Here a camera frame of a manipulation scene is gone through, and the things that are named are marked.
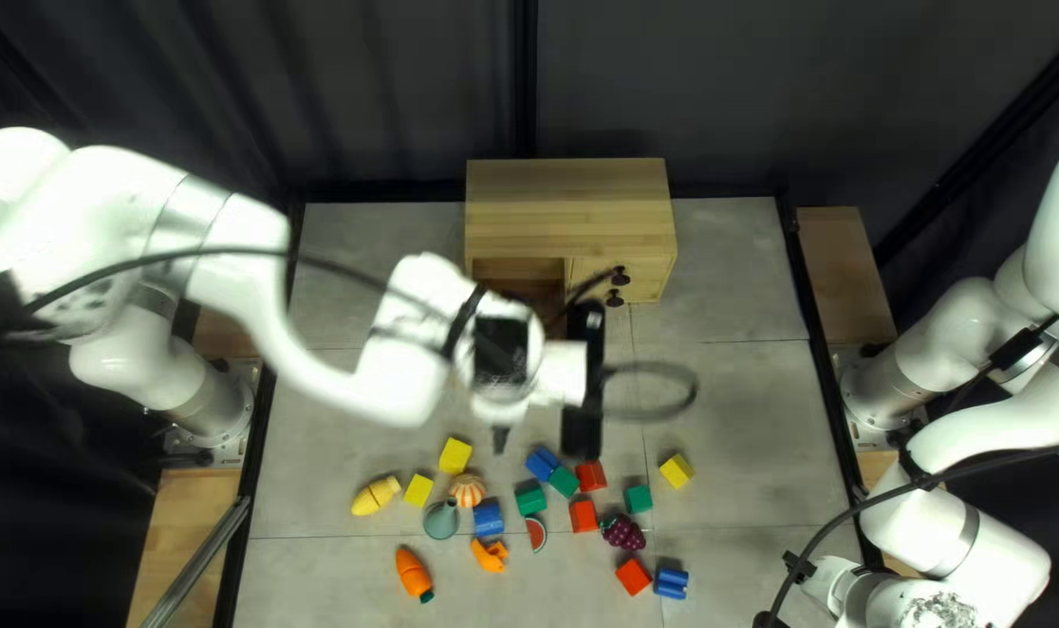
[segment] white robotic arm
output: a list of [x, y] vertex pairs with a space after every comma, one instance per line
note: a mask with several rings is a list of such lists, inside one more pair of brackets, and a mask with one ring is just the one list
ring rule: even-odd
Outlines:
[[[1059, 315], [1059, 164], [1023, 250], [993, 282], [965, 280], [897, 343], [844, 374], [844, 403], [860, 429], [893, 430], [908, 413], [984, 370], [1024, 327]], [[970, 455], [1059, 444], [1059, 323], [1040, 344], [990, 376], [1015, 396], [952, 412], [905, 444], [872, 497], [944, 471]], [[1045, 589], [1044, 549], [943, 488], [915, 490], [862, 513], [867, 538], [927, 579], [874, 573], [826, 556], [802, 590], [839, 626], [1005, 628]]]
[[[546, 342], [527, 306], [484, 291], [434, 254], [397, 265], [359, 363], [345, 372], [319, 360], [289, 327], [289, 230], [279, 212], [131, 150], [69, 151], [34, 129], [0, 131], [0, 336], [71, 344], [78, 378], [166, 412], [198, 443], [221, 443], [241, 429], [248, 397], [187, 343], [170, 340], [182, 295], [241, 323], [290, 385], [367, 420], [420, 425], [453, 365], [477, 414], [502, 428], [521, 420], [531, 402], [579, 405], [585, 396], [585, 344]], [[25, 165], [20, 176], [16, 164]], [[147, 266], [32, 317], [21, 308], [112, 264], [222, 247], [272, 254], [202, 254]], [[513, 329], [503, 344], [485, 347], [509, 358], [506, 364], [481, 359], [481, 322]]]

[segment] wooden platform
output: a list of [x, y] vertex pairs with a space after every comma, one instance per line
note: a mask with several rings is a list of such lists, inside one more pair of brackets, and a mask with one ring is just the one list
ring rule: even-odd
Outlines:
[[[870, 241], [854, 207], [797, 209], [801, 247], [820, 311], [824, 337], [831, 345], [892, 342], [898, 337], [894, 317], [874, 264]], [[897, 451], [858, 451], [863, 485], [872, 488]], [[901, 576], [919, 578], [913, 568], [885, 554], [885, 566]]]
[[[237, 323], [201, 308], [193, 346], [205, 359], [255, 358], [257, 349]], [[136, 628], [161, 599], [181, 568], [235, 503], [241, 469], [164, 469], [138, 568], [127, 627]], [[223, 567], [220, 551], [177, 610], [172, 626], [211, 628]]]

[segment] toy watermelon slice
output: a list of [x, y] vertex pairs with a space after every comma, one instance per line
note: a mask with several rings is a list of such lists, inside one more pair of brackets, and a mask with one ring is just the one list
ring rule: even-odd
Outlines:
[[545, 522], [540, 521], [534, 515], [530, 515], [526, 518], [526, 528], [530, 531], [530, 545], [533, 546], [533, 553], [537, 554], [537, 552], [545, 546], [545, 541], [549, 538]]

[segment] drawer knob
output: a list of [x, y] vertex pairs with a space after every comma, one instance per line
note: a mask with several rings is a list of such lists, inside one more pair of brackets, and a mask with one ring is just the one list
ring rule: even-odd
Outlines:
[[614, 275], [611, 277], [612, 286], [626, 286], [630, 283], [630, 275], [627, 275], [626, 266], [615, 266]]
[[627, 303], [626, 301], [623, 301], [623, 298], [620, 295], [620, 291], [617, 291], [614, 288], [611, 288], [607, 292], [607, 294], [608, 294], [608, 297], [606, 298], [606, 301], [604, 302], [604, 304], [607, 307], [620, 307], [623, 303]]

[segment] gray tile floor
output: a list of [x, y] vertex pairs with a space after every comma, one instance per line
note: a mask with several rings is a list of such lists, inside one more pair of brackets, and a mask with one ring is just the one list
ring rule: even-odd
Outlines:
[[[604, 468], [610, 488], [591, 494], [599, 512], [621, 507], [622, 488], [649, 483], [654, 509], [640, 521], [651, 571], [678, 562], [693, 581], [684, 602], [648, 590], [629, 597], [612, 573], [626, 555], [598, 535], [572, 535], [567, 501], [546, 489], [549, 544], [533, 554], [513, 487], [537, 444], [557, 449], [560, 413], [532, 411], [496, 459], [487, 430], [450, 385], [421, 429], [358, 421], [280, 384], [243, 570], [236, 624], [250, 626], [748, 626], [770, 606], [784, 576], [780, 554], [797, 551], [846, 502], [816, 387], [806, 331], [771, 199], [675, 201], [679, 257], [661, 304], [610, 311], [608, 362], [672, 360], [694, 367], [700, 396], [676, 420], [609, 424]], [[310, 205], [302, 250], [387, 275], [402, 254], [430, 250], [460, 262], [463, 205]], [[331, 364], [355, 363], [378, 295], [316, 270], [300, 269], [293, 317], [309, 347]], [[677, 393], [654, 378], [620, 378], [612, 407], [651, 407]], [[470, 466], [503, 507], [508, 570], [486, 573], [462, 534], [433, 541], [420, 512], [400, 500], [371, 518], [349, 504], [370, 479], [435, 473], [447, 435], [478, 445]], [[658, 471], [682, 451], [697, 477], [674, 490]], [[394, 551], [408, 545], [427, 562], [436, 599], [421, 607], [401, 592]], [[854, 530], [826, 553], [858, 559]], [[793, 593], [783, 616], [829, 626]]]

